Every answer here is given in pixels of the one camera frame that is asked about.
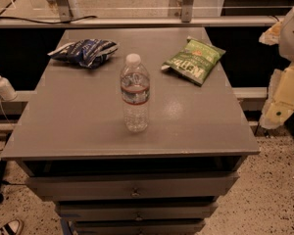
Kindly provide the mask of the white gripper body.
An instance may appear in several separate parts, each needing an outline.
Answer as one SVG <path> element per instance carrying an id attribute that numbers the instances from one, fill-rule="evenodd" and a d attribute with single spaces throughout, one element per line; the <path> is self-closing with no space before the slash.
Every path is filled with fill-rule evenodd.
<path id="1" fill-rule="evenodd" d="M 279 54 L 294 62 L 294 7 L 287 13 L 281 24 Z"/>

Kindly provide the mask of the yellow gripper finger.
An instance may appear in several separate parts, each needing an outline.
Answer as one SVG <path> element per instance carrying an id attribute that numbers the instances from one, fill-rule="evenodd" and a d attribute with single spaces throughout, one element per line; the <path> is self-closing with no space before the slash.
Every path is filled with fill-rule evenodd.
<path id="1" fill-rule="evenodd" d="M 282 22 L 275 23 L 272 27 L 267 29 L 259 38 L 259 41 L 266 45 L 275 45 L 279 43 L 280 31 Z"/>

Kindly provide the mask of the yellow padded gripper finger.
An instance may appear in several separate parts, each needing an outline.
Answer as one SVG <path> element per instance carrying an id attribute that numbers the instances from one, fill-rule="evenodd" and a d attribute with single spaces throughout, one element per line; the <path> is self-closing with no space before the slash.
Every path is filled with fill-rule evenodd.
<path id="1" fill-rule="evenodd" d="M 285 70 L 274 70 L 269 81 L 268 98 L 262 109 L 260 126 L 276 129 L 294 113 L 294 63 Z"/>

